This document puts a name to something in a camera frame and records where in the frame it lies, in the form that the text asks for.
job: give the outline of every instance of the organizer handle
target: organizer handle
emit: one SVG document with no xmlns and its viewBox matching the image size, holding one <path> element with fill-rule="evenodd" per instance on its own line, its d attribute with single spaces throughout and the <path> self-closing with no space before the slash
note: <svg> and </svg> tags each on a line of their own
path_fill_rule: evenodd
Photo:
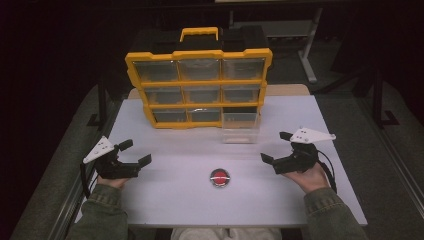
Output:
<svg viewBox="0 0 424 240">
<path fill-rule="evenodd" d="M 186 35 L 206 35 L 215 34 L 215 38 L 218 41 L 218 28 L 217 27 L 204 27 L 204 28 L 184 28 L 181 32 L 180 42 L 184 40 Z"/>
</svg>

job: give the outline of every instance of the cable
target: cable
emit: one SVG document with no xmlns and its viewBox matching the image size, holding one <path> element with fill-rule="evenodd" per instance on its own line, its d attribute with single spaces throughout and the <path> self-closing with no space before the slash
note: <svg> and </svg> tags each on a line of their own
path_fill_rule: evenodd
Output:
<svg viewBox="0 0 424 240">
<path fill-rule="evenodd" d="M 333 172 L 333 177 L 334 179 L 336 178 L 336 173 L 334 172 L 334 167 L 333 167 L 333 163 L 330 161 L 330 159 L 327 157 L 327 155 L 325 155 L 323 152 L 321 152 L 320 150 L 317 150 L 319 153 L 321 153 L 322 155 L 324 155 L 325 158 L 327 158 L 328 163 L 330 163 L 331 166 L 331 171 Z"/>
<path fill-rule="evenodd" d="M 97 177 L 98 177 L 98 176 L 99 176 L 99 174 L 97 173 L 96 177 L 94 178 L 94 179 L 96 179 L 96 180 L 94 180 L 94 181 L 92 181 L 92 182 L 91 182 L 91 184 L 90 184 L 90 188 L 89 188 L 90 192 L 91 192 L 91 188 L 93 188 L 94 183 L 97 181 Z"/>
<path fill-rule="evenodd" d="M 328 182 L 330 183 L 331 188 L 334 190 L 334 192 L 337 193 L 337 185 L 336 185 L 336 174 L 334 172 L 334 167 L 333 167 L 333 163 L 331 163 L 330 159 L 327 157 L 327 155 L 325 155 L 323 152 L 317 150 L 319 153 L 321 153 L 322 155 L 324 155 L 325 158 L 327 158 L 327 161 L 330 163 L 331 166 L 331 170 L 333 172 L 333 174 L 331 174 L 330 169 L 328 169 L 327 165 L 325 165 L 325 163 L 321 162 L 318 159 L 318 163 L 319 165 L 322 167 L 322 169 L 324 170 L 325 174 L 327 175 L 328 178 Z"/>
</svg>

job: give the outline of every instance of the person's right hand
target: person's right hand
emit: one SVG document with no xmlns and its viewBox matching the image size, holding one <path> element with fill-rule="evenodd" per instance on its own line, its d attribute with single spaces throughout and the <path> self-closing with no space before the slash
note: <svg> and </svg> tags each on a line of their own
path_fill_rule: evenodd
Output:
<svg viewBox="0 0 424 240">
<path fill-rule="evenodd" d="M 305 193 L 312 192 L 320 188 L 330 187 L 325 176 L 325 172 L 319 163 L 308 169 L 306 172 L 290 172 L 282 174 L 297 183 Z"/>
</svg>

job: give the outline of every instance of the hand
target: hand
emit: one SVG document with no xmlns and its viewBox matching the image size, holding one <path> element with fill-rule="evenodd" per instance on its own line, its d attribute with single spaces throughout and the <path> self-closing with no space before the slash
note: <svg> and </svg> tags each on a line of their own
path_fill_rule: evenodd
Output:
<svg viewBox="0 0 424 240">
<path fill-rule="evenodd" d="M 125 183 L 130 180 L 129 178 L 121 178 L 121 179 L 104 179 L 100 175 L 97 177 L 97 184 L 102 184 L 118 189 L 123 189 Z"/>
<path fill-rule="evenodd" d="M 282 175 L 297 183 L 305 193 L 330 186 L 324 170 L 318 163 L 315 163 L 311 169 L 308 169 L 304 173 L 290 172 Z"/>
</svg>

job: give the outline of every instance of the gray floor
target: gray floor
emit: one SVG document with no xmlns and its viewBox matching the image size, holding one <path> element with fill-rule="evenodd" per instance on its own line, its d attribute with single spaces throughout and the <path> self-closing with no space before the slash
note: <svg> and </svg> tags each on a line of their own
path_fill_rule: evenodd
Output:
<svg viewBox="0 0 424 240">
<path fill-rule="evenodd" d="M 318 78 L 316 84 L 307 82 L 297 57 L 301 42 L 274 39 L 270 43 L 274 61 L 268 73 L 269 84 L 302 83 L 316 90 L 342 76 L 329 70 L 340 45 L 337 41 L 315 42 L 312 47 L 309 59 Z M 334 144 L 369 222 L 369 237 L 423 239 L 423 216 L 405 186 L 396 160 L 404 160 L 417 185 L 424 188 L 424 129 L 388 84 L 384 85 L 383 110 L 392 111 L 400 125 L 376 128 L 370 120 L 370 97 L 354 98 L 350 92 L 354 83 L 316 98 L 330 132 L 337 135 Z M 80 197 L 69 194 L 79 187 L 79 163 L 95 139 L 110 129 L 119 102 L 109 102 L 108 106 L 109 128 L 101 132 L 86 126 L 91 115 L 98 112 L 96 88 L 81 103 L 12 239 L 63 237 L 71 220 L 64 213 L 72 212 L 72 201 Z M 154 235 L 151 229 L 138 230 L 140 239 L 154 239 Z"/>
</svg>

